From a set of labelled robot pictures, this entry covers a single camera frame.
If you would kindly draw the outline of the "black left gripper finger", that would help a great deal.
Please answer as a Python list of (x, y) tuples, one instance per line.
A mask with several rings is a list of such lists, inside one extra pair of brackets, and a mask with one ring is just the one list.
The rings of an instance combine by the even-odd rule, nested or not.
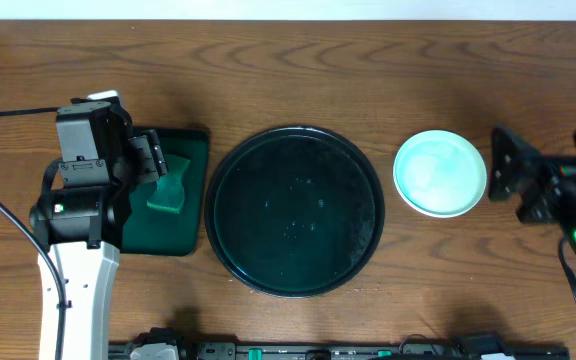
[(128, 144), (131, 148), (131, 154), (135, 156), (137, 165), (136, 169), (136, 182), (138, 184), (146, 184), (151, 182), (156, 182), (159, 178), (147, 178), (142, 172), (142, 146), (146, 145), (147, 142), (144, 136), (141, 134), (139, 136), (134, 136), (128, 140)]
[(160, 140), (154, 129), (142, 131), (147, 144), (142, 146), (142, 172), (147, 178), (160, 178), (167, 174), (168, 168), (161, 148)]

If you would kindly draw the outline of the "green scouring sponge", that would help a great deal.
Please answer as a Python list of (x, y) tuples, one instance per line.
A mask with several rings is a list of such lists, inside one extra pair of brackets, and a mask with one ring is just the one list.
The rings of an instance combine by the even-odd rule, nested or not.
[(167, 173), (156, 182), (154, 193), (148, 198), (150, 209), (179, 214), (185, 203), (183, 180), (190, 161), (177, 155), (165, 154)]

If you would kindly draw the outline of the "light green back plate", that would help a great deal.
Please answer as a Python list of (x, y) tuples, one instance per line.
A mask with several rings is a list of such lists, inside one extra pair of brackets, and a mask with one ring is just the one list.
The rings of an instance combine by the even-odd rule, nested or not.
[(435, 218), (463, 215), (481, 200), (487, 169), (477, 148), (445, 130), (427, 130), (406, 140), (392, 167), (401, 198), (416, 211)]

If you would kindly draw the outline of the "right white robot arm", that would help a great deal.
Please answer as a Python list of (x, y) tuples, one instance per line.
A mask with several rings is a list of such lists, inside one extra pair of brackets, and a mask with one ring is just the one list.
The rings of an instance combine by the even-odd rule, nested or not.
[[(271, 129), (238, 145), (205, 181), (204, 147), (181, 130), (162, 129), (159, 137), (169, 172), (131, 194), (125, 253), (185, 256), (205, 229), (219, 261), (244, 284), (300, 298), (348, 282), (375, 252), (384, 194), (348, 139), (321, 128)], [(519, 194), (520, 222), (560, 226), (562, 244), (576, 254), (576, 154), (544, 155), (503, 127), (492, 131), (491, 145), (485, 163), (453, 132), (418, 133), (395, 157), (395, 188), (437, 218), (462, 215), (482, 197)]]

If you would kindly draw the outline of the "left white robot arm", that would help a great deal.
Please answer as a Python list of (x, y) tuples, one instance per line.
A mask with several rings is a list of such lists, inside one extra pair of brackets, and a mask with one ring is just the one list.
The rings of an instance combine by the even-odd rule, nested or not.
[(153, 130), (134, 134), (119, 95), (76, 98), (56, 116), (61, 156), (45, 170), (30, 222), (39, 243), (42, 359), (105, 359), (130, 193), (165, 176)]

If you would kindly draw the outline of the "dark green rectangular tray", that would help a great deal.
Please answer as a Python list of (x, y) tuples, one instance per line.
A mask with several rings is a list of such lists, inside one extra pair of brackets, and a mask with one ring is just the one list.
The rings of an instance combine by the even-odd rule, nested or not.
[(123, 228), (123, 254), (182, 257), (191, 254), (198, 236), (202, 194), (209, 155), (209, 133), (199, 129), (156, 130), (163, 154), (190, 161), (185, 173), (185, 203), (179, 214), (150, 209), (156, 182), (141, 184), (130, 194), (132, 214)]

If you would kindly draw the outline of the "round black tray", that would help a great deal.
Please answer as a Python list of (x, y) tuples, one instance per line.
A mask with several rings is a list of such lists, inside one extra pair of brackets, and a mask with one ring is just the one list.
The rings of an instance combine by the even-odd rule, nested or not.
[(374, 167), (350, 140), (288, 126), (258, 133), (224, 157), (204, 221), (235, 278), (262, 293), (304, 298), (344, 285), (369, 262), (385, 202)]

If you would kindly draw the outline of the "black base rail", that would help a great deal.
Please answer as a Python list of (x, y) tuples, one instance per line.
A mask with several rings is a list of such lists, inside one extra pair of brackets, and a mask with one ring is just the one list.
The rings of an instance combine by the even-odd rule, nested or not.
[(570, 360), (562, 346), (513, 346), (496, 334), (430, 339), (420, 334), (395, 345), (236, 344), (186, 342), (172, 329), (153, 328), (134, 341), (111, 344), (109, 360)]

